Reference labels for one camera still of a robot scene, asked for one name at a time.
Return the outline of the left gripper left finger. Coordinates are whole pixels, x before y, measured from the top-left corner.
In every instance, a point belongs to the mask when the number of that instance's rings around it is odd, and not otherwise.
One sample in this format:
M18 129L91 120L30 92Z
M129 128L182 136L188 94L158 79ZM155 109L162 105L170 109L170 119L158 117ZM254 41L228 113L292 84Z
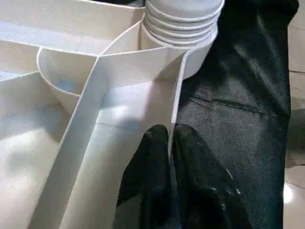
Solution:
M179 209L168 131L145 131L121 181L115 212L117 229L177 229Z

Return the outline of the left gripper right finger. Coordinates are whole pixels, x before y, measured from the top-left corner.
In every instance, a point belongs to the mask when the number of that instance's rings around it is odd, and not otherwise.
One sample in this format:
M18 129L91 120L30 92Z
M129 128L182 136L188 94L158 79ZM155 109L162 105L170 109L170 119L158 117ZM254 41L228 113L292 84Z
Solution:
M172 154L182 228L251 227L233 179L195 129L175 126Z

